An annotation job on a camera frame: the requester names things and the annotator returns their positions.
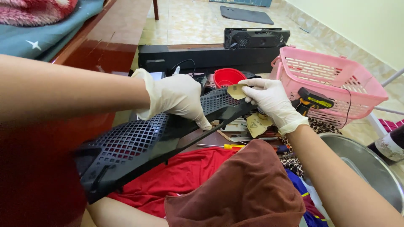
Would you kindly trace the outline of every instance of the leopard print fabric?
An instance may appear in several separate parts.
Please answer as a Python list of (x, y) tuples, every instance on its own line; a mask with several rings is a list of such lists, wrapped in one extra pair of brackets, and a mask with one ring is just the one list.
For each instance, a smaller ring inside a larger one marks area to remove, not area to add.
[[(331, 133), (337, 133), (337, 134), (342, 135), (342, 133), (335, 126), (321, 122), (317, 119), (309, 118), (309, 123), (310, 123), (310, 127), (317, 134), (324, 133), (324, 132), (331, 132)], [(285, 145), (290, 146), (289, 152), (284, 152), (280, 156), (281, 157), (280, 161), (281, 161), (283, 167), (291, 170), (297, 176), (303, 177), (304, 172), (302, 170), (302, 165), (300, 164), (300, 161), (297, 159), (297, 157), (293, 156), (293, 149), (292, 149), (292, 146), (290, 145), (290, 143), (288, 142), (288, 139), (286, 139), (286, 137), (281, 137), (280, 139)]]

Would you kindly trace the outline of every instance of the pink plastic basket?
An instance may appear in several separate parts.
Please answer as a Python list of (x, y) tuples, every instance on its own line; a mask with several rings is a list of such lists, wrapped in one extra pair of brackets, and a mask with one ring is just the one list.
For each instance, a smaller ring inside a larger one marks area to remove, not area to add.
[(294, 47), (282, 47), (272, 61), (270, 78), (281, 80), (289, 99), (298, 99), (301, 87), (319, 92), (334, 100), (330, 109), (311, 108), (308, 116), (342, 128), (345, 124), (352, 95), (347, 124), (366, 117), (375, 106), (388, 100), (380, 83), (361, 64)]

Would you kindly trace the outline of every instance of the white wall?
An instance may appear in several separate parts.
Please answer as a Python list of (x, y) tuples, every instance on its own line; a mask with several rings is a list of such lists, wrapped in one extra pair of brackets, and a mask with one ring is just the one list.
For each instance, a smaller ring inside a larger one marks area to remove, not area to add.
[(287, 0), (395, 70), (404, 67), (404, 0)]

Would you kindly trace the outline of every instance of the red bowl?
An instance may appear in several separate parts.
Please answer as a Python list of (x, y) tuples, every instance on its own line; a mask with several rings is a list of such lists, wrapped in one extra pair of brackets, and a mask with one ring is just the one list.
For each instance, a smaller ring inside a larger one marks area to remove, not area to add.
[(246, 79), (246, 76), (244, 76), (242, 72), (231, 68), (218, 69), (213, 75), (213, 81), (215, 82), (217, 88), (237, 84), (240, 80)]

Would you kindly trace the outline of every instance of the gray mat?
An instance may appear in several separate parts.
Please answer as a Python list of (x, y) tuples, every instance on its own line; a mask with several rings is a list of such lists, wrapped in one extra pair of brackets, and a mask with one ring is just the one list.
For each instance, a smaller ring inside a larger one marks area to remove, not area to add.
[(268, 14), (264, 12), (220, 6), (220, 13), (222, 16), (233, 20), (274, 24)]

